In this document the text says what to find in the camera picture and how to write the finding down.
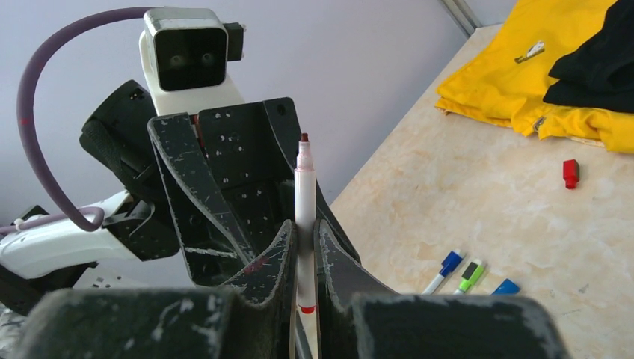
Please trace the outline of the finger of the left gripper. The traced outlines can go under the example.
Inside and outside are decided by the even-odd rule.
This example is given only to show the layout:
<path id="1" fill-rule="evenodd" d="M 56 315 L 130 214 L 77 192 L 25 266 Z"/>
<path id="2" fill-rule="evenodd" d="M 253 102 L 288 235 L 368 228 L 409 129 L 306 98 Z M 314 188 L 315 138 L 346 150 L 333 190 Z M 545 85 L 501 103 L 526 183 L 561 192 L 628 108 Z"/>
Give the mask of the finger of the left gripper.
<path id="1" fill-rule="evenodd" d="M 296 168 L 298 142 L 301 137 L 295 104 L 290 97 L 269 99 L 263 103 L 273 136 L 284 158 L 283 167 L 293 174 Z M 354 260 L 361 263 L 360 255 L 327 204 L 318 182 L 316 182 L 316 204 L 317 218 L 323 219 L 329 224 L 337 243 Z"/>

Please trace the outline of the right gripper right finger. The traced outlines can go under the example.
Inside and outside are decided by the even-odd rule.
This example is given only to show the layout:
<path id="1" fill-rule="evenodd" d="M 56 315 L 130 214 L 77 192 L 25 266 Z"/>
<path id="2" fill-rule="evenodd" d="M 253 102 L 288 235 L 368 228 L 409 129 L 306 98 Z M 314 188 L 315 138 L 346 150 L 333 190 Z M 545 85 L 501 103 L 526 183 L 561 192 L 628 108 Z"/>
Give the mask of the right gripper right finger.
<path id="1" fill-rule="evenodd" d="M 395 295 L 338 243 L 325 220 L 313 232 L 320 358 L 373 358 L 375 336 L 360 298 Z"/>

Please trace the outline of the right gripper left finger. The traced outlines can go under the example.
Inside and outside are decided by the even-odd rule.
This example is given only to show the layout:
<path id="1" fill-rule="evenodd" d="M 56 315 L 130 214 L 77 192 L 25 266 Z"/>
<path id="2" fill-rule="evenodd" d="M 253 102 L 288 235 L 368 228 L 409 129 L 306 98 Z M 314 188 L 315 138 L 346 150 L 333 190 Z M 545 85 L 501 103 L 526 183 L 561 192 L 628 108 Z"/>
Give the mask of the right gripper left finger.
<path id="1" fill-rule="evenodd" d="M 271 244 L 224 286 L 234 291 L 222 358 L 294 358 L 297 233 L 284 221 Z"/>

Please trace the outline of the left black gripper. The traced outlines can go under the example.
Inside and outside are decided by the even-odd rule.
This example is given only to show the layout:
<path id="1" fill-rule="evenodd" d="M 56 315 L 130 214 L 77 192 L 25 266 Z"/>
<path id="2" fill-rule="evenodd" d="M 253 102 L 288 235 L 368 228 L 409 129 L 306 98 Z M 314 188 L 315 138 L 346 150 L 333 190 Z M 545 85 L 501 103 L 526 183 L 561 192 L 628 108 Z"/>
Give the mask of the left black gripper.
<path id="1" fill-rule="evenodd" d="M 79 139 L 130 194 L 105 228 L 141 261 L 183 255 L 197 285 L 238 274 L 293 216 L 263 102 L 160 117 L 137 82 L 121 85 Z"/>

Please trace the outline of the white red-tipped pen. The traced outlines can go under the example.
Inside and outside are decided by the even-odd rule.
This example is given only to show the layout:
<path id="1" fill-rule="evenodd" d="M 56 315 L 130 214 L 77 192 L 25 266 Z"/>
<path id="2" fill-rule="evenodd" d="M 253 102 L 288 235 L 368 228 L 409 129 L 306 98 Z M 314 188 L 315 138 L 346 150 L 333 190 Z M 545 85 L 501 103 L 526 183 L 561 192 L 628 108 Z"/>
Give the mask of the white red-tipped pen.
<path id="1" fill-rule="evenodd" d="M 313 229 L 316 222 L 316 173 L 307 133 L 298 142 L 294 170 L 295 226 L 298 235 L 297 297 L 302 313 L 316 310 L 315 255 Z"/>

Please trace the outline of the white blue-ended marker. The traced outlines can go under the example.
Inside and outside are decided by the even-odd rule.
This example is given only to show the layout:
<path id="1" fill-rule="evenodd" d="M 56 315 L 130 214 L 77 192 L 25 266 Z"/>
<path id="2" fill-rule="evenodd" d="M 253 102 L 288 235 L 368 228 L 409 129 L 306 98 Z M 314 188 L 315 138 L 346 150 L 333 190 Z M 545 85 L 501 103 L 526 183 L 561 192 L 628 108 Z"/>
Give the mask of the white blue-ended marker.
<path id="1" fill-rule="evenodd" d="M 440 285 L 448 278 L 455 269 L 461 264 L 464 259 L 464 255 L 460 250 L 450 251 L 443 261 L 441 262 L 441 268 L 432 281 L 427 285 L 427 287 L 423 290 L 423 295 L 431 295 L 436 292 L 436 290 L 440 287 Z"/>

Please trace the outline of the white green-tipped pen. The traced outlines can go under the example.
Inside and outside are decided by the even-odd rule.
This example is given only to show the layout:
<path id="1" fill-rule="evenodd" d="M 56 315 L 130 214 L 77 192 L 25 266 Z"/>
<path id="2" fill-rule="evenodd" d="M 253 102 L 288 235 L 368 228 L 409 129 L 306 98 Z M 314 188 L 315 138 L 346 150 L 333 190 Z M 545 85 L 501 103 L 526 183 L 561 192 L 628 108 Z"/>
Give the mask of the white green-tipped pen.
<path id="1" fill-rule="evenodd" d="M 461 281 L 454 295 L 464 295 L 470 291 L 480 280 L 485 271 L 485 264 L 482 260 L 472 260 L 464 269 Z"/>

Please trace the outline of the large white blue marker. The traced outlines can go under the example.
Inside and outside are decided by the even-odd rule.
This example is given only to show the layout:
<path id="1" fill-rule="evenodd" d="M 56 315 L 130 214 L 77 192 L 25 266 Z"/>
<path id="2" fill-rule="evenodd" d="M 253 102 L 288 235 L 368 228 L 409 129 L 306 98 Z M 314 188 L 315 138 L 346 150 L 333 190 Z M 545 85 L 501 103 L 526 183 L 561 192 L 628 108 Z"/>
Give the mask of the large white blue marker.
<path id="1" fill-rule="evenodd" d="M 521 287 L 511 279 L 504 279 L 500 285 L 492 292 L 492 295 L 516 295 L 521 291 Z"/>

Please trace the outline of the red pen cap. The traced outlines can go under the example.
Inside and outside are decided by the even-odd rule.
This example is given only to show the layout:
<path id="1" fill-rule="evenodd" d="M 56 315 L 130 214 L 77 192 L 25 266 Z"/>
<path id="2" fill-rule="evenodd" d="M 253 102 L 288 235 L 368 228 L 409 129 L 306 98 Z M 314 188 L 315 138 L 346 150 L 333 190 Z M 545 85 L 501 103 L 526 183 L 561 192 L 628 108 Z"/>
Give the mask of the red pen cap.
<path id="1" fill-rule="evenodd" d="M 580 167 L 575 159 L 563 161 L 562 178 L 566 189 L 575 189 L 580 180 Z"/>

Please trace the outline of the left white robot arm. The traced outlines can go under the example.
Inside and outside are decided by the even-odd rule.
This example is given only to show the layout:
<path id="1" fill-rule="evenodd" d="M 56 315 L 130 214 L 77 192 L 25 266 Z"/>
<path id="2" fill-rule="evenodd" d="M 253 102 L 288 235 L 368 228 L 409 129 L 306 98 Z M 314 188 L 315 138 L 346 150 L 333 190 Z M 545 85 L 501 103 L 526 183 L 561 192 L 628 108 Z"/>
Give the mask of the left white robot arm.
<path id="1" fill-rule="evenodd" d="M 99 271 L 102 260 L 181 254 L 198 286 L 254 270 L 294 216 L 300 136 L 288 97 L 160 117 L 148 91 L 127 81 L 80 137 L 124 190 L 96 203 L 104 221 L 93 232 L 39 206 L 10 226 L 1 239 L 1 302 L 26 315 L 57 289 L 140 286 Z"/>

